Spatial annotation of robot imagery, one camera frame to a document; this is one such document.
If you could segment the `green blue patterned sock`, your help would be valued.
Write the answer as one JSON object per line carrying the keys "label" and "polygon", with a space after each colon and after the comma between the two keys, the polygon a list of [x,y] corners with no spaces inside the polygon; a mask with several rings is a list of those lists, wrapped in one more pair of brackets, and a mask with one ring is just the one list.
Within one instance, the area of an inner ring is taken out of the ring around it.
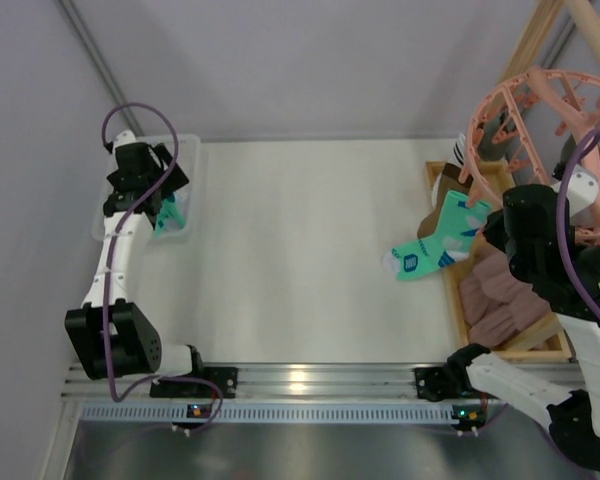
{"label": "green blue patterned sock", "polygon": [[154,227],[154,236],[181,231],[187,223],[184,214],[186,199],[172,194],[162,202]]}

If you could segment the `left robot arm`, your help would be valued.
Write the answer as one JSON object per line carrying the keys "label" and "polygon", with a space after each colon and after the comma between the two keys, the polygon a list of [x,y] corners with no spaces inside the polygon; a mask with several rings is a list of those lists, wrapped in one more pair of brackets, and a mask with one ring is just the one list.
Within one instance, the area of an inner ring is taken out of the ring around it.
{"label": "left robot arm", "polygon": [[137,302],[141,260],[165,221],[164,207],[189,178],[164,144],[118,138],[102,206],[102,250],[82,305],[65,330],[91,380],[180,376],[196,368],[190,345],[170,345]]}

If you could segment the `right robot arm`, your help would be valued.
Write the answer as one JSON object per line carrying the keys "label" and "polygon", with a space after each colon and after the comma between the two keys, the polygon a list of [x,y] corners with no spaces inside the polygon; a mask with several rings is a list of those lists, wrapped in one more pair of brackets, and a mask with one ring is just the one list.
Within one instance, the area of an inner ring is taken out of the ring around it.
{"label": "right robot arm", "polygon": [[471,344],[443,367],[455,394],[482,392],[534,420],[560,452],[600,472],[600,245],[574,242],[566,197],[545,185],[508,190],[486,239],[506,254],[512,275],[546,300],[569,336],[584,388],[569,390]]}

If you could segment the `pink round clip hanger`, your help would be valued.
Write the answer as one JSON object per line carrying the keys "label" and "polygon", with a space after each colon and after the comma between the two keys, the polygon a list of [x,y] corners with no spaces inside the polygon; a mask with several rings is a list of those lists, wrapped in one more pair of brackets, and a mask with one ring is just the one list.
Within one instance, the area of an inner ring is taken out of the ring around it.
{"label": "pink round clip hanger", "polygon": [[[600,77],[569,70],[533,67],[496,86],[475,108],[466,133],[465,165],[461,175],[473,177],[469,198],[502,206],[503,188],[486,177],[486,164],[476,148],[483,125],[504,114],[494,136],[504,153],[496,161],[519,184],[557,183],[562,165],[576,143],[592,129],[600,130]],[[581,165],[598,179],[592,207],[593,224],[574,225],[583,243],[600,244],[600,140]]]}

